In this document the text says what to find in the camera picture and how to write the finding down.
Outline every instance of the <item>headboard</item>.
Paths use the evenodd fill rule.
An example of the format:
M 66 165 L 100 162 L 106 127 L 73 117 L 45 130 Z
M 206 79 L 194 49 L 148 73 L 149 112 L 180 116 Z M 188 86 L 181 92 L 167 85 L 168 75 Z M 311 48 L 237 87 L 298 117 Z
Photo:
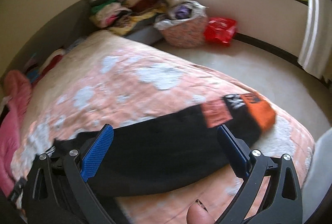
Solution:
M 0 78 L 1 84 L 10 70 L 22 71 L 33 55 L 41 65 L 53 51 L 61 47 L 67 48 L 79 37 L 98 30 L 89 20 L 91 4 L 91 0 L 80 0 L 48 21 L 15 55 Z

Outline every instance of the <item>floor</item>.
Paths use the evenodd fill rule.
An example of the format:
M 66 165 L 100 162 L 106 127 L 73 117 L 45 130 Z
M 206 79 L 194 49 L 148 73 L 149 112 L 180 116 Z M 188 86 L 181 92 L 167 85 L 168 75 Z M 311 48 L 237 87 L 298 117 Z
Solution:
M 274 54 L 237 40 L 228 48 L 210 44 L 181 49 L 165 41 L 155 48 L 255 88 L 303 124 L 315 141 L 331 127 L 332 93 L 314 77 Z

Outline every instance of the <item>red shopping bag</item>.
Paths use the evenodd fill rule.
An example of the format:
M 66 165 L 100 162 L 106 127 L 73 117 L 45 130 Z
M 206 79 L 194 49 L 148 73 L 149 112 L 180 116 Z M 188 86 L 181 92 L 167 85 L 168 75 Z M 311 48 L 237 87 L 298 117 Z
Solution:
M 230 40 L 236 33 L 237 22 L 228 18 L 211 17 L 205 29 L 205 40 L 230 46 Z

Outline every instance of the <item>finger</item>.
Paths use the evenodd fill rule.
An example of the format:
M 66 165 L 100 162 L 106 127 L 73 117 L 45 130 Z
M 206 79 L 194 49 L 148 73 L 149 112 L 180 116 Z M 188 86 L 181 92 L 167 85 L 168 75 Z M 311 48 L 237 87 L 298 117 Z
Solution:
M 214 218 L 208 213 L 205 206 L 197 200 L 188 209 L 187 224 L 214 224 Z

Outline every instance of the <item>metal screw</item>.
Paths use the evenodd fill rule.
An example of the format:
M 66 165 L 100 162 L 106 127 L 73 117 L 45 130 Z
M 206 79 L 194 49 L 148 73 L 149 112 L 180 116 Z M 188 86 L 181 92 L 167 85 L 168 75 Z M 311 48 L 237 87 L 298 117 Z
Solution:
M 259 150 L 253 150 L 252 151 L 252 154 L 255 156 L 255 157 L 259 157 L 261 155 L 261 151 Z
M 283 158 L 284 158 L 285 160 L 290 160 L 290 159 L 291 159 L 291 156 L 290 156 L 289 154 L 284 154 L 284 155 L 283 155 Z
M 71 155 L 72 157 L 76 156 L 78 154 L 78 151 L 76 149 L 73 149 L 69 152 L 69 155 Z
M 41 154 L 41 155 L 39 156 L 39 159 L 40 159 L 40 160 L 44 160 L 44 159 L 46 159 L 46 154 Z

